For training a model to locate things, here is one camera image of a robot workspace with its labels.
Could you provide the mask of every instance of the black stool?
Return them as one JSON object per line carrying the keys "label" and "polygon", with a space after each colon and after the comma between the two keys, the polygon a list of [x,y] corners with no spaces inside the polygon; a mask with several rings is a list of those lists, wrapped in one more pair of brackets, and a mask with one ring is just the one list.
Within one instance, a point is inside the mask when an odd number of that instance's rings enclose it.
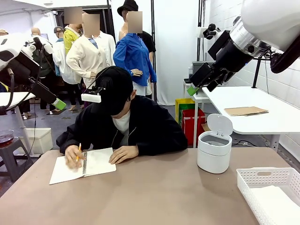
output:
{"label": "black stool", "polygon": [[[15,156],[14,151],[20,147],[24,150],[26,155]],[[0,147],[0,157],[2,157],[3,159],[3,161],[0,161],[0,167],[5,165],[7,169],[7,172],[0,172],[0,176],[10,176],[13,182],[20,178],[23,171],[25,171],[25,166],[31,166],[33,164],[33,161],[30,158],[28,151],[26,150],[25,146],[19,138],[14,138],[13,142],[11,142],[9,145]],[[27,161],[22,165],[18,166],[16,161],[17,159],[26,159]]]}

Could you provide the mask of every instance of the table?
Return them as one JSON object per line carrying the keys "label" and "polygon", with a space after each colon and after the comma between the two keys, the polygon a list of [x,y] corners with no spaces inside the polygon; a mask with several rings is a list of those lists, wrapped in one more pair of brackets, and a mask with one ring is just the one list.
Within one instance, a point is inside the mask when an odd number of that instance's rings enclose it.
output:
{"label": "table", "polygon": [[[27,95],[27,93],[28,92],[14,92],[13,101],[11,102],[11,105],[10,105],[9,109],[16,106]],[[0,106],[7,105],[8,102],[9,102],[9,97],[10,97],[9,92],[0,93]],[[34,97],[35,96],[31,93],[25,98],[25,100],[28,100],[28,99],[31,99],[31,98],[34,98]],[[20,128],[22,130],[22,133],[23,133],[23,136],[24,136],[24,141],[25,141],[24,146],[25,146],[26,150],[29,153],[31,145],[30,145],[30,142],[29,142],[29,137],[28,137],[28,134],[27,134],[27,131],[26,131],[26,126],[24,125],[23,118],[22,118],[19,107],[15,108],[15,113],[16,113],[16,116],[17,116],[19,126],[20,126]],[[34,154],[33,151],[30,152],[30,157],[32,157],[32,158],[38,158],[39,156],[40,156],[40,154]]]}
{"label": "table", "polygon": [[[277,151],[282,134],[300,133],[300,110],[266,92],[251,87],[203,88],[220,114],[228,117],[234,132],[243,135],[272,135],[270,147]],[[230,116],[226,108],[256,106],[269,113],[254,116]]]}
{"label": "table", "polygon": [[197,166],[197,149],[188,149],[49,185],[57,156],[46,152],[0,198],[2,225],[257,225],[236,169],[289,167],[270,148],[232,148],[229,169],[211,174]]}
{"label": "table", "polygon": [[[191,83],[185,83],[183,81],[183,98],[186,96],[186,90],[191,87]],[[197,123],[198,120],[195,120],[195,118],[198,118],[198,106],[199,103],[201,104],[201,110],[204,112],[204,104],[205,103],[210,103],[210,99],[207,96],[197,96],[197,93],[194,94],[193,96],[190,96],[194,101],[195,101],[195,117],[194,117],[194,143],[193,143],[193,148],[196,148],[196,143],[197,143]]]}

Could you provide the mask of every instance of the red bin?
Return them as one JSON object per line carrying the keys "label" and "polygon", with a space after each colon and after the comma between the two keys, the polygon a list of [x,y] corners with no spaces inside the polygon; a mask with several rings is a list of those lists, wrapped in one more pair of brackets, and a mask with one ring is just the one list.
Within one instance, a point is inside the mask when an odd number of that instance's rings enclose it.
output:
{"label": "red bin", "polygon": [[[187,137],[187,144],[194,144],[194,119],[195,109],[186,109],[182,111],[182,130]],[[197,120],[197,141],[200,134],[204,132],[201,124],[205,123],[205,114],[201,109],[198,109],[198,120]]]}

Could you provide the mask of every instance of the white curtain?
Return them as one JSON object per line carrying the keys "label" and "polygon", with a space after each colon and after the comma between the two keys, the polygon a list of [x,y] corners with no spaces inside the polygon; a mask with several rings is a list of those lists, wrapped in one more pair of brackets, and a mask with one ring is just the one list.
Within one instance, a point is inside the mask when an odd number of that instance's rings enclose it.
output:
{"label": "white curtain", "polygon": [[[135,0],[143,11],[143,30],[151,34],[151,2]],[[112,17],[118,39],[123,19],[117,13],[124,0],[112,0]],[[182,97],[183,79],[196,61],[198,0],[154,0],[157,101],[174,105]]]}

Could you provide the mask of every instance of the blue shirt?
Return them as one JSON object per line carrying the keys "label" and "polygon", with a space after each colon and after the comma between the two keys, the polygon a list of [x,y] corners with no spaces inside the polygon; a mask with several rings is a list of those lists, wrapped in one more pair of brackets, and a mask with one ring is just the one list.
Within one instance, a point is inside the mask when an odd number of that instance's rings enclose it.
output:
{"label": "blue shirt", "polygon": [[[132,80],[141,86],[147,87],[149,75],[152,83],[157,81],[149,59],[149,51],[137,34],[129,33],[117,43],[113,60],[116,66],[127,70]],[[142,76],[133,76],[131,69],[141,70]]]}
{"label": "blue shirt", "polygon": [[88,40],[98,49],[98,45],[94,39],[88,38]]}

